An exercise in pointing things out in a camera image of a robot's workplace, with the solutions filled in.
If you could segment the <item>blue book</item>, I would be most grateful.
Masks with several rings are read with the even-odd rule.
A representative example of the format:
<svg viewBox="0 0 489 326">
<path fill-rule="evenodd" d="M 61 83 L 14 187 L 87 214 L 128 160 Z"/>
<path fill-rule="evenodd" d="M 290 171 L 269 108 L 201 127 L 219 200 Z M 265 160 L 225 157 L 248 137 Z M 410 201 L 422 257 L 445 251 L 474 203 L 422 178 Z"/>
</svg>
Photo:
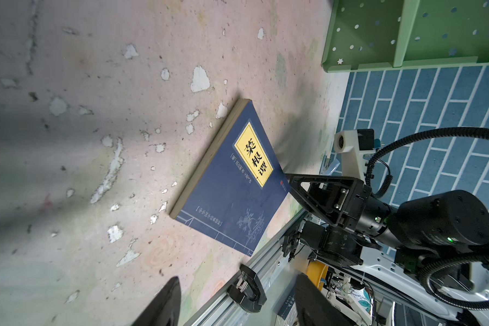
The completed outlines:
<svg viewBox="0 0 489 326">
<path fill-rule="evenodd" d="M 170 216 L 249 257 L 290 190 L 250 99 L 239 99 Z"/>
</svg>

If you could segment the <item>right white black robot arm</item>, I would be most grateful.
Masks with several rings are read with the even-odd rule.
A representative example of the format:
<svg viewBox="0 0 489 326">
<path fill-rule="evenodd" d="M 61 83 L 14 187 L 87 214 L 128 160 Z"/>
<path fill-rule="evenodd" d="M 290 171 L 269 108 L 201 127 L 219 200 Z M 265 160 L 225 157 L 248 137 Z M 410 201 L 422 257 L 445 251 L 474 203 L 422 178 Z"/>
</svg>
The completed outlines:
<svg viewBox="0 0 489 326">
<path fill-rule="evenodd" d="M 363 263 L 363 248 L 396 249 L 395 262 L 432 298 L 467 311 L 489 311 L 489 300 L 463 301 L 441 292 L 451 274 L 466 277 L 470 264 L 489 269 L 489 211 L 473 194 L 452 190 L 384 203 L 387 187 L 373 192 L 357 177 L 289 174 L 291 195 L 322 225 L 307 223 L 299 239 L 328 266 Z"/>
</svg>

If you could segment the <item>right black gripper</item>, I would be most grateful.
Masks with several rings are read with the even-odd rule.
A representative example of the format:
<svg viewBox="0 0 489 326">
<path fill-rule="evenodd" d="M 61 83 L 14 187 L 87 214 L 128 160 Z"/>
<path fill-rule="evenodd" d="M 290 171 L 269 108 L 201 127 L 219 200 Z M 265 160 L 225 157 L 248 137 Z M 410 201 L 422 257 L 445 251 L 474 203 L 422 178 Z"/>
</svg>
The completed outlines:
<svg viewBox="0 0 489 326">
<path fill-rule="evenodd" d="M 290 227 L 282 245 L 285 257 L 294 258 L 302 243 L 312 250 L 313 260 L 349 267 L 363 264 L 364 248 L 381 249 L 376 241 L 355 235 L 382 235 L 388 230 L 386 219 L 391 213 L 361 179 L 303 174 L 286 174 L 286 178 L 290 194 L 305 210 L 337 228 L 311 221 Z"/>
</svg>

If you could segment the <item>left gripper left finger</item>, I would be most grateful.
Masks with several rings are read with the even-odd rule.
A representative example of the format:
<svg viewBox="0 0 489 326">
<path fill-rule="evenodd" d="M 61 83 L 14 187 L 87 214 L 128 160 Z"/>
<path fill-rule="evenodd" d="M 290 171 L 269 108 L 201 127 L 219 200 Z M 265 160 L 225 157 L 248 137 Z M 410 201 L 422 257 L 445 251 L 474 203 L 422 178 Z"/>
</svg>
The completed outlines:
<svg viewBox="0 0 489 326">
<path fill-rule="evenodd" d="M 132 326 L 178 326 L 181 309 L 179 277 L 172 277 Z"/>
</svg>

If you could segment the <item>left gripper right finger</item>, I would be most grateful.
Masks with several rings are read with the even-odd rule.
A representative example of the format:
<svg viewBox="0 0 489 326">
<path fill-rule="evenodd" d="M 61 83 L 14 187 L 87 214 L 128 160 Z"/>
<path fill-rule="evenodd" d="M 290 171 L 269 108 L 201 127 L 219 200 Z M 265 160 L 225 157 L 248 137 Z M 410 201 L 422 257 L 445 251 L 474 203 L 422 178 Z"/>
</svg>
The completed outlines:
<svg viewBox="0 0 489 326">
<path fill-rule="evenodd" d="M 299 325 L 351 325 L 305 274 L 297 275 L 295 301 Z"/>
</svg>

